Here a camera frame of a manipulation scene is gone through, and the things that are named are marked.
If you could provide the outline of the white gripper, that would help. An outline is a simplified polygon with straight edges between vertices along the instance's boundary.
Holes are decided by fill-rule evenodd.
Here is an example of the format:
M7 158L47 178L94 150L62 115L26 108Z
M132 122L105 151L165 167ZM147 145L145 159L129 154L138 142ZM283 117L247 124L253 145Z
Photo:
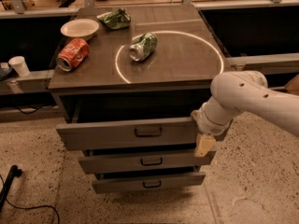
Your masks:
M216 144L214 136L219 136L229 127L232 120L230 112L220 105L204 103L198 110L193 110L191 117L196 120L199 131L196 137L195 157L205 157Z

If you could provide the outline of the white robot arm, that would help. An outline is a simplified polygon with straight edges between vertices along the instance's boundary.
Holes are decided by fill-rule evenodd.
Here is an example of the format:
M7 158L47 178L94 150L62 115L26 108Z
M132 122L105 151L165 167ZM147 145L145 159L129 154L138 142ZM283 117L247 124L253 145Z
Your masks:
M257 71L224 72L210 85L211 97L191 113L199 134L195 157L204 157L230 122L243 112L259 116L279 128L299 135L299 96L268 88L265 76Z

